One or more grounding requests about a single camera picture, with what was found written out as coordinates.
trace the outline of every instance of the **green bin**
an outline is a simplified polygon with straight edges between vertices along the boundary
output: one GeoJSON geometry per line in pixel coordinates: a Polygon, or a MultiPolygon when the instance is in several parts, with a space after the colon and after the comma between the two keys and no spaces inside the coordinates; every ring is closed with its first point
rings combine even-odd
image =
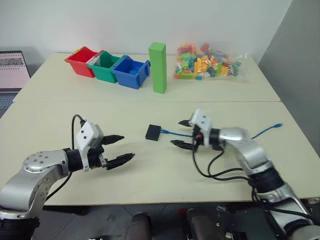
{"type": "Polygon", "coordinates": [[[107,51],[103,51],[94,59],[92,59],[87,67],[91,68],[97,79],[115,84],[117,82],[116,76],[111,72],[122,58],[112,56],[107,51]]]}

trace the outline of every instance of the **tall green block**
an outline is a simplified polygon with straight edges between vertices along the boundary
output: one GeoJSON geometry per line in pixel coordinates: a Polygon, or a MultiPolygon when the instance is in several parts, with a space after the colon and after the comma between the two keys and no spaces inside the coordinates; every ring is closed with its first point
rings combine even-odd
{"type": "Polygon", "coordinates": [[[153,91],[164,94],[167,88],[167,55],[166,45],[154,42],[149,47],[153,91]]]}

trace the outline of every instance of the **laptop screen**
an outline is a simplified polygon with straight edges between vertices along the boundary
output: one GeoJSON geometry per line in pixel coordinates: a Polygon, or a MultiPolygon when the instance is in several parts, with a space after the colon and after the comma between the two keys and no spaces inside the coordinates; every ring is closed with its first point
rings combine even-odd
{"type": "Polygon", "coordinates": [[[22,51],[0,51],[0,89],[22,89],[29,79],[22,51]]]}

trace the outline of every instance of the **white table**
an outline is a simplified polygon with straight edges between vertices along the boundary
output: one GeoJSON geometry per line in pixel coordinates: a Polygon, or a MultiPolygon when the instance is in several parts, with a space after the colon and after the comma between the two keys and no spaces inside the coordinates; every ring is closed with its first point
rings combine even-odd
{"type": "MultiPolygon", "coordinates": [[[[105,158],[113,159],[131,152],[136,156],[111,171],[99,168],[88,173],[75,172],[68,184],[47,204],[250,200],[251,189],[247,183],[242,180],[218,182],[202,177],[193,165],[191,152],[170,143],[170,140],[189,141],[189,138],[161,134],[159,141],[145,139],[149,124],[189,134],[191,129],[178,125],[178,122],[188,119],[196,108],[210,111],[208,115],[214,128],[238,126],[248,129],[251,135],[276,123],[283,123],[283,127],[268,131],[257,141],[298,197],[319,196],[319,157],[281,102],[14,103],[0,119],[0,188],[21,168],[29,154],[70,147],[71,118],[79,113],[99,124],[105,135],[125,136],[125,139],[104,148],[105,158]]],[[[209,160],[216,155],[217,152],[200,147],[196,158],[205,170],[209,160]]],[[[237,166],[237,161],[228,151],[214,164],[216,171],[237,166]]]]}
{"type": "MultiPolygon", "coordinates": [[[[167,56],[167,90],[153,91],[149,76],[139,90],[77,75],[64,62],[70,53],[51,55],[33,75],[14,102],[277,102],[279,97],[252,57],[238,77],[215,80],[174,79],[176,56],[167,56]]],[[[130,55],[145,62],[148,55],[130,55]]]]}

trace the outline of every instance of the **blue cable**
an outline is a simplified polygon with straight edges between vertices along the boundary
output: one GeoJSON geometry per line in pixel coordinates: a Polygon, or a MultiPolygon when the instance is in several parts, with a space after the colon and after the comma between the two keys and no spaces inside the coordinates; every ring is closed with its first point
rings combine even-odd
{"type": "Polygon", "coordinates": [[[175,132],[168,131],[168,130],[164,130],[164,129],[161,129],[160,133],[162,133],[162,134],[172,134],[172,135],[177,135],[177,136],[192,138],[191,135],[185,135],[185,134],[175,133],[175,132]]]}
{"type": "MultiPolygon", "coordinates": [[[[266,128],[265,130],[259,132],[259,133],[258,133],[257,135],[255,135],[254,137],[252,137],[252,139],[255,139],[255,138],[259,137],[260,135],[264,134],[266,131],[268,131],[268,130],[270,130],[270,129],[280,128],[280,127],[282,127],[282,126],[283,126],[282,123],[278,123],[278,124],[275,124],[275,125],[273,125],[273,126],[270,126],[270,127],[266,128]]],[[[165,130],[165,129],[161,129],[160,133],[162,133],[162,134],[172,134],[172,135],[177,135],[177,136],[192,138],[191,135],[180,134],[180,133],[168,131],[168,130],[165,130]]]]}
{"type": "Polygon", "coordinates": [[[259,133],[258,133],[257,135],[255,135],[254,137],[252,137],[252,139],[255,139],[255,138],[259,137],[260,135],[264,134],[266,131],[268,131],[268,130],[270,130],[270,129],[280,128],[280,127],[282,127],[282,126],[283,126],[282,123],[278,123],[278,124],[275,124],[275,125],[273,125],[273,126],[270,126],[270,127],[266,128],[265,130],[259,132],[259,133]]]}

